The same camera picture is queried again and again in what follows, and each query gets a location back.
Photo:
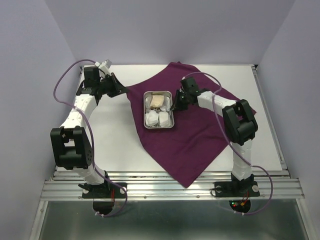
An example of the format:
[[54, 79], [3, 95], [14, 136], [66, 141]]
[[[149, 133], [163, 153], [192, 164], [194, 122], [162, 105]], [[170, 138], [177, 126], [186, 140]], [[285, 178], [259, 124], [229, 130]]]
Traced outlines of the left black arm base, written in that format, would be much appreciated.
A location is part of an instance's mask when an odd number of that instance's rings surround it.
[[89, 181], [83, 184], [79, 183], [78, 187], [82, 189], [83, 199], [125, 198], [125, 192], [121, 187], [115, 186], [104, 179], [98, 181]]

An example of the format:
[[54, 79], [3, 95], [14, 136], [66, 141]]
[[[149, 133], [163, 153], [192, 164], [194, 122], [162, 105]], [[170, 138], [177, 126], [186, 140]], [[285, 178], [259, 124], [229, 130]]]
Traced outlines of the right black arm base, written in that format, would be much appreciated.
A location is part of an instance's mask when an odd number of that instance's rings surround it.
[[260, 191], [255, 176], [251, 174], [248, 178], [238, 180], [231, 174], [230, 181], [214, 182], [214, 187], [210, 194], [217, 198], [240, 198], [240, 197], [259, 197]]

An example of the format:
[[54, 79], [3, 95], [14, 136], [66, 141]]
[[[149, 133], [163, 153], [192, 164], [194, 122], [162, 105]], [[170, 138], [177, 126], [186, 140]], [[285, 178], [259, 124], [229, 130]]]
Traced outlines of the bagged beige gloves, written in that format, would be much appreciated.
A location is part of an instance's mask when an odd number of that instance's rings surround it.
[[153, 94], [150, 102], [151, 108], [160, 108], [165, 100], [165, 96], [163, 94]]

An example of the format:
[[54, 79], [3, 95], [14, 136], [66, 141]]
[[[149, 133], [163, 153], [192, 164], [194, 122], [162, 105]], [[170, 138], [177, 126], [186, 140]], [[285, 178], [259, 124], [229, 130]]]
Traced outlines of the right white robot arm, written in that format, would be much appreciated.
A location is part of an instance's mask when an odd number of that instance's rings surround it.
[[219, 95], [223, 89], [211, 91], [200, 89], [193, 77], [183, 77], [181, 87], [176, 91], [171, 109], [184, 111], [189, 105], [212, 111], [218, 121], [222, 135], [233, 151], [233, 167], [230, 181], [216, 181], [214, 196], [218, 198], [258, 197], [260, 191], [252, 171], [252, 141], [258, 131], [258, 124], [248, 101], [231, 100]]

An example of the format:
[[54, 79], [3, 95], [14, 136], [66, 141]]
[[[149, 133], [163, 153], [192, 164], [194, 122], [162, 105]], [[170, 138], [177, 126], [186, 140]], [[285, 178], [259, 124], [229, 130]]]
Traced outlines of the white gauze pad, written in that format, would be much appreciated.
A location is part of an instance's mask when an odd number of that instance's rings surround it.
[[153, 127], [157, 125], [158, 122], [159, 122], [159, 114], [156, 111], [151, 110], [150, 112], [145, 114], [145, 124], [147, 127]]
[[150, 111], [151, 110], [151, 102], [152, 102], [152, 96], [146, 97], [144, 100], [144, 109], [145, 111]]
[[168, 112], [160, 111], [158, 121], [161, 128], [167, 128], [171, 125], [171, 120]]
[[162, 112], [169, 112], [171, 109], [171, 98], [168, 97], [168, 96], [165, 96], [164, 97], [164, 100], [163, 100], [163, 104], [162, 106], [160, 107], [160, 110]]

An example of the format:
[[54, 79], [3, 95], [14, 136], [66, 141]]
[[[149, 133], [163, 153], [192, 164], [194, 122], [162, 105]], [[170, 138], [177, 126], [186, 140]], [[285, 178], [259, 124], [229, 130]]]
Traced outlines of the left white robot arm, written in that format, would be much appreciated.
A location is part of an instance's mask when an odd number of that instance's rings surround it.
[[66, 120], [50, 132], [55, 164], [83, 178], [85, 183], [79, 187], [84, 198], [107, 198], [115, 188], [119, 188], [122, 195], [126, 193], [125, 183], [112, 183], [108, 173], [95, 163], [89, 118], [102, 96], [112, 98], [127, 91], [105, 64], [85, 66]]

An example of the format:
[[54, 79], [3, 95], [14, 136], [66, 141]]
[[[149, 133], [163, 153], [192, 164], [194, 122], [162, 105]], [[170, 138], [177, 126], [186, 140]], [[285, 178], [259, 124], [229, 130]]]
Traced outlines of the stainless steel instrument tray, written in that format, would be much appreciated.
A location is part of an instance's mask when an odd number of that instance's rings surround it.
[[145, 123], [145, 114], [146, 113], [148, 113], [148, 112], [150, 112], [152, 110], [156, 111], [158, 114], [159, 114], [159, 112], [162, 112], [160, 110], [160, 107], [151, 108], [149, 111], [145, 111], [145, 98], [152, 97], [152, 95], [164, 95], [165, 97], [170, 97], [171, 106], [173, 104], [173, 97], [172, 97], [172, 94], [169, 91], [147, 91], [147, 92], [145, 92], [144, 95], [143, 95], [143, 124], [144, 124], [144, 127], [146, 129], [170, 129], [170, 128], [172, 128], [175, 125], [175, 120], [174, 120], [173, 111], [171, 111], [171, 110], [168, 112], [169, 113], [169, 118], [170, 118], [170, 123], [171, 123], [171, 125], [169, 127], [160, 127], [159, 122], [158, 122], [157, 125], [154, 125], [152, 127], [146, 126], [146, 123]]

